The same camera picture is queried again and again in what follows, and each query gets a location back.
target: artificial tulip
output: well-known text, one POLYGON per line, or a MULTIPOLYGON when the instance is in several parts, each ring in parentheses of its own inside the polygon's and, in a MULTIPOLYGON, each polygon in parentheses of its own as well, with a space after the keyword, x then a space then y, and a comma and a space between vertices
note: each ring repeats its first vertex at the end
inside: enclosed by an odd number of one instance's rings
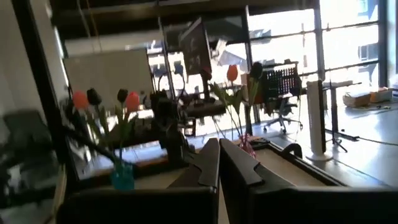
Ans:
POLYGON ((120 89, 118 92, 118 101, 120 103, 124 103, 128 95, 129 95, 128 90, 120 89))
POLYGON ((226 77, 231 82, 235 81, 238 77, 238 67, 236 65, 230 65, 226 77))
POLYGON ((72 96, 73 104, 78 110, 85 110, 88 107, 87 96, 82 91, 75 91, 72 96))
POLYGON ((256 80, 260 79, 262 75, 262 64, 260 62, 255 62, 250 70, 250 77, 256 80))
POLYGON ((97 91, 94 88, 87 90, 87 98, 88 102, 93 106, 98 106, 102 102, 100 95, 97 93, 97 91))
POLYGON ((126 98, 126 107, 130 112, 137 111, 139 108, 139 95, 131 92, 126 98))

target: whiteboard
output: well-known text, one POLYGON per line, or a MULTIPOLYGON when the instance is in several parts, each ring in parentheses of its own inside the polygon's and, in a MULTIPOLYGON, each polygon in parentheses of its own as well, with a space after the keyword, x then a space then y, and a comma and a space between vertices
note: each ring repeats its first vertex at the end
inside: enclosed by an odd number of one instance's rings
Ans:
POLYGON ((147 95, 154 91, 146 49, 79 55, 63 63, 72 90, 95 88, 107 110, 120 104, 117 94, 121 88, 147 95))

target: glass vase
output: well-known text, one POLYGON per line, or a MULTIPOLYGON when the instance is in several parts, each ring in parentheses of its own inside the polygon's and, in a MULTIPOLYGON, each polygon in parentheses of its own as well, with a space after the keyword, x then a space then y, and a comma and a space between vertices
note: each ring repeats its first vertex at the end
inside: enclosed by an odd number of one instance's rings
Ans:
POLYGON ((240 136, 239 139, 241 140, 239 147, 253 158, 256 158, 256 152, 254 152, 254 149, 250 144, 250 135, 245 133, 243 136, 240 136))
POLYGON ((116 190, 134 190, 134 176, 132 165, 116 164, 111 174, 112 185, 116 190))

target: red tulip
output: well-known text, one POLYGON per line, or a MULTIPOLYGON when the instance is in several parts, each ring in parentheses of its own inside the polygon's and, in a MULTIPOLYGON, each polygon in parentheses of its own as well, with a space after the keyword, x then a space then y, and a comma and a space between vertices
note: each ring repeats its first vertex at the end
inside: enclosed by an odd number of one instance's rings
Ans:
POLYGON ((87 96, 82 91, 75 91, 72 100, 75 108, 78 110, 85 110, 89 105, 87 96))
POLYGON ((226 77, 231 82, 235 81, 238 77, 238 67, 236 65, 230 65, 228 67, 228 72, 226 73, 226 77))
POLYGON ((131 92, 126 98, 127 110, 130 112, 137 111, 139 108, 139 95, 131 92))

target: wall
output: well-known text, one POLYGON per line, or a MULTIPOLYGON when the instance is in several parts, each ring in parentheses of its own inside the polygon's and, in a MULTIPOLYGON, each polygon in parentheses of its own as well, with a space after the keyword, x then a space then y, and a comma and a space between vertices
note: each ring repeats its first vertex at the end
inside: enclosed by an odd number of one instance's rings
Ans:
MULTIPOLYGON (((8 81, 4 75, 2 64, 0 63, 0 116, 7 111, 14 110, 15 104, 12 99, 12 93, 9 89, 8 81)), ((8 137, 8 130, 4 121, 0 119, 0 144, 6 141, 8 137)))
MULTIPOLYGON (((32 8, 35 10, 40 37, 59 99, 67 92, 64 88, 66 81, 55 32, 46 13, 44 1, 35 0, 32 8)), ((35 108, 42 113, 42 104, 11 0, 0 0, 0 30, 0 116, 26 108, 35 108)), ((4 124, 0 123, 0 142, 7 136, 6 132, 4 124)))
POLYGON ((61 60, 61 48, 50 21, 50 9, 46 0, 31 0, 34 17, 44 46, 44 54, 49 66, 57 100, 68 96, 65 70, 61 60))
POLYGON ((389 86, 398 82, 396 60, 397 60, 397 2, 396 0, 387 1, 387 74, 389 86))
POLYGON ((0 1, 0 61, 16 108, 41 108, 41 102, 10 0, 0 1))
POLYGON ((138 32, 132 34, 116 34, 101 36, 100 39, 97 37, 91 37, 89 39, 75 39, 67 40, 65 42, 68 56, 74 55, 92 54, 94 52, 102 51, 115 51, 125 50, 126 47, 134 48, 138 47, 145 42, 152 40, 162 40, 162 34, 158 30, 148 32, 138 32))

